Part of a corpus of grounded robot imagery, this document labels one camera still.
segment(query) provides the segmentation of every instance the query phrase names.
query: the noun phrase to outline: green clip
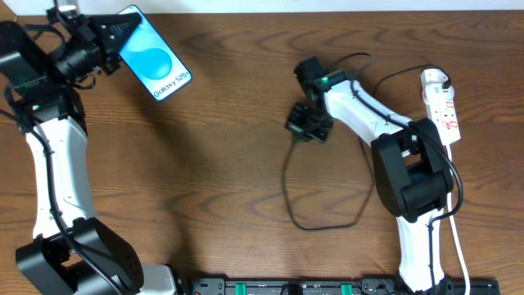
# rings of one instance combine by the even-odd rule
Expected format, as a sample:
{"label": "green clip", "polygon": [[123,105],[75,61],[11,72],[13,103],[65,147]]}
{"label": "green clip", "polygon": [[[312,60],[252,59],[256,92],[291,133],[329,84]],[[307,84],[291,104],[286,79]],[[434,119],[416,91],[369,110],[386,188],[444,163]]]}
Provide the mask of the green clip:
{"label": "green clip", "polygon": [[237,291],[237,295],[246,295],[246,284],[235,285],[235,290]]}
{"label": "green clip", "polygon": [[342,288],[342,295],[353,295],[353,287],[350,284],[343,284],[341,288]]}

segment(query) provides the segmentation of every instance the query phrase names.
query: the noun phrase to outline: white power cord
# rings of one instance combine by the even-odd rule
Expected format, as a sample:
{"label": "white power cord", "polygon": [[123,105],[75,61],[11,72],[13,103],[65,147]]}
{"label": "white power cord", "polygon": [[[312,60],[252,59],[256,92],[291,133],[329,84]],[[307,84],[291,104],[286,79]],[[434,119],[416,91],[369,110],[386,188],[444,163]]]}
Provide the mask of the white power cord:
{"label": "white power cord", "polygon": [[[448,152],[449,160],[452,161],[451,146],[449,144],[446,144],[445,149]],[[453,205],[451,204],[452,197],[453,197],[452,194],[448,193],[448,197],[447,197],[448,211],[451,211],[453,209]],[[464,261],[464,255],[462,254],[462,248],[460,247],[459,235],[457,234],[457,225],[455,224],[454,216],[449,217],[449,223],[451,224],[451,232],[453,233],[453,240],[455,242],[455,247],[457,248],[458,260],[460,261],[460,267],[462,268],[462,272],[464,275],[464,283],[466,287],[464,290],[464,295],[469,295],[469,291],[471,289],[470,283],[469,283],[469,274],[468,274],[468,269],[466,268],[466,261]]]}

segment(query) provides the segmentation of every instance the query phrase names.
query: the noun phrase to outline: smartphone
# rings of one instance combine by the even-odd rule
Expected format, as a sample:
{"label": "smartphone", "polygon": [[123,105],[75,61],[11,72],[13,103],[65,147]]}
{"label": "smartphone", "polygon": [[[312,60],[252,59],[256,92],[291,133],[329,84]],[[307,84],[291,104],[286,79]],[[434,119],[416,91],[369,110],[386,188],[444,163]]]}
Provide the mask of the smartphone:
{"label": "smartphone", "polygon": [[120,56],[149,93],[161,101],[189,84],[192,75],[137,6],[131,5],[119,14],[133,12],[140,14],[142,23],[122,47]]}

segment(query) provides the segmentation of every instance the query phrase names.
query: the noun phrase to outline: wooden table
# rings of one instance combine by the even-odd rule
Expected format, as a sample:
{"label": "wooden table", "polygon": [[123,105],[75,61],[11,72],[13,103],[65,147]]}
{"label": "wooden table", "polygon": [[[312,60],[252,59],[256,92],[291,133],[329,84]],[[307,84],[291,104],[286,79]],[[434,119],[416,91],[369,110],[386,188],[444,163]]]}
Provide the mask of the wooden table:
{"label": "wooden table", "polygon": [[[425,60],[452,75],[463,136],[453,145],[454,162],[465,187],[457,223],[468,270],[495,277],[504,294],[522,292],[524,12],[150,18],[193,82],[156,103],[123,66],[81,92],[98,214],[142,262],[232,278],[394,274],[397,227],[376,193],[353,229],[309,234],[292,226],[279,184],[291,142],[283,126],[304,97],[294,66],[313,55],[328,64],[366,51],[377,56],[362,78],[368,88]],[[47,48],[54,42],[41,40]],[[413,72],[388,81],[377,97],[417,119],[425,116],[420,90]],[[14,259],[34,226],[33,160],[3,118],[0,138],[0,293],[33,293]],[[353,219],[369,182],[356,136],[338,122],[326,144],[300,145],[289,171],[293,206],[307,225]],[[445,273],[460,277],[449,221],[440,236]]]}

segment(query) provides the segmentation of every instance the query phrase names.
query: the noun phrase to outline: white power strip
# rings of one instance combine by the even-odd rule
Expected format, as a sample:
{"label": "white power strip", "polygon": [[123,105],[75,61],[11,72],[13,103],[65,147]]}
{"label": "white power strip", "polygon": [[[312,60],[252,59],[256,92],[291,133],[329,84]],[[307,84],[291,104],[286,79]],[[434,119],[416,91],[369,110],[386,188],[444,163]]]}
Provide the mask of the white power strip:
{"label": "white power strip", "polygon": [[449,78],[442,70],[429,69],[423,71],[422,97],[426,103],[427,117],[435,123],[443,145],[454,143],[460,139],[459,121],[455,112],[453,86],[447,89],[442,84]]}

